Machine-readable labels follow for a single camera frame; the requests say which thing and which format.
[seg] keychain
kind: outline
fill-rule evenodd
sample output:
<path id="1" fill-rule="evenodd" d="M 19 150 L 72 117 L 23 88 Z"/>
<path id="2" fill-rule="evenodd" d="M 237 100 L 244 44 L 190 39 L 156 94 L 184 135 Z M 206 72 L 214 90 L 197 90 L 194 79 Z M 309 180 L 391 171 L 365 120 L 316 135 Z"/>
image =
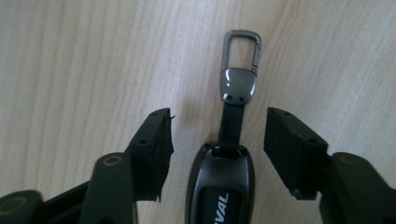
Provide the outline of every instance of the keychain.
<path id="1" fill-rule="evenodd" d="M 251 70 L 228 67 L 231 40 L 255 41 Z M 262 40 L 256 33 L 234 30 L 224 38 L 220 95 L 224 108 L 219 141 L 199 150 L 189 180 L 186 200 L 188 224 L 248 224 L 254 202 L 254 169 L 248 150 L 239 145 L 245 105 L 257 82 Z"/>

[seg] wood grain surface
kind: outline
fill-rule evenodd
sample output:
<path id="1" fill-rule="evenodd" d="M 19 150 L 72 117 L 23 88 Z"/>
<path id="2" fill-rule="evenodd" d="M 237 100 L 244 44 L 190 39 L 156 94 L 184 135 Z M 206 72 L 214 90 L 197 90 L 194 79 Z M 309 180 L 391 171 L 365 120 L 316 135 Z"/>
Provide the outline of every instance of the wood grain surface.
<path id="1" fill-rule="evenodd" d="M 140 223 L 184 223 L 192 161 L 216 140 L 222 42 L 261 35 L 258 86 L 241 144 L 256 170 L 251 223 L 321 223 L 263 152 L 268 106 L 296 115 L 330 143 L 368 159 L 396 188 L 396 2 L 0 0 L 0 196 L 45 200 L 88 180 L 123 151 L 146 116 L 170 107 L 172 156 L 161 203 Z M 232 64 L 252 47 L 233 42 Z"/>

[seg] black leather strap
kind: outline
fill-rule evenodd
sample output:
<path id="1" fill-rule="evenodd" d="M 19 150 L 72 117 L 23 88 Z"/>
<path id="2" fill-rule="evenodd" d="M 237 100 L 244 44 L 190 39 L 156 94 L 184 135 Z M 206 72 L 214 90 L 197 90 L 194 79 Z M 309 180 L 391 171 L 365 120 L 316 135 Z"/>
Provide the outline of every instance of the black leather strap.
<path id="1" fill-rule="evenodd" d="M 244 110 L 244 105 L 224 104 L 219 132 L 219 144 L 221 148 L 228 150 L 238 149 Z"/>

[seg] carabiner clip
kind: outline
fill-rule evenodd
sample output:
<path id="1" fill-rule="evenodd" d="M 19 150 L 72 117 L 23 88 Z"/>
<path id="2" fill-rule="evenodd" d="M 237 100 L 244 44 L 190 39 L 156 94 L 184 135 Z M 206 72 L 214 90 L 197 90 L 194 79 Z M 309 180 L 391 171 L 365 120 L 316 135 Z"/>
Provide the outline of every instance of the carabiner clip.
<path id="1" fill-rule="evenodd" d="M 256 42 L 250 71 L 245 68 L 228 67 L 231 40 L 237 36 L 251 38 Z M 251 31 L 233 30 L 225 35 L 220 78 L 220 95 L 225 103 L 230 105 L 245 105 L 253 97 L 256 89 L 256 74 L 259 66 L 261 45 L 262 39 L 260 36 Z"/>

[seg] clamp jaw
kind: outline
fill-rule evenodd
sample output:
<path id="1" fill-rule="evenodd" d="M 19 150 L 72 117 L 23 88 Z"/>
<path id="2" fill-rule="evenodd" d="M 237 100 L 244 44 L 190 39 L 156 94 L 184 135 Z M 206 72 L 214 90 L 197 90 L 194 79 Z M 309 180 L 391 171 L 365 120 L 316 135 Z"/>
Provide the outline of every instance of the clamp jaw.
<path id="1" fill-rule="evenodd" d="M 328 144 L 291 113 L 268 108 L 264 151 L 297 200 L 322 194 L 324 224 L 396 223 L 396 190 L 362 157 Z"/>
<path id="2" fill-rule="evenodd" d="M 46 202 L 35 190 L 0 199 L 2 224 L 137 223 L 136 201 L 155 201 L 173 153 L 170 109 L 152 112 L 124 152 L 100 158 L 92 179 Z"/>

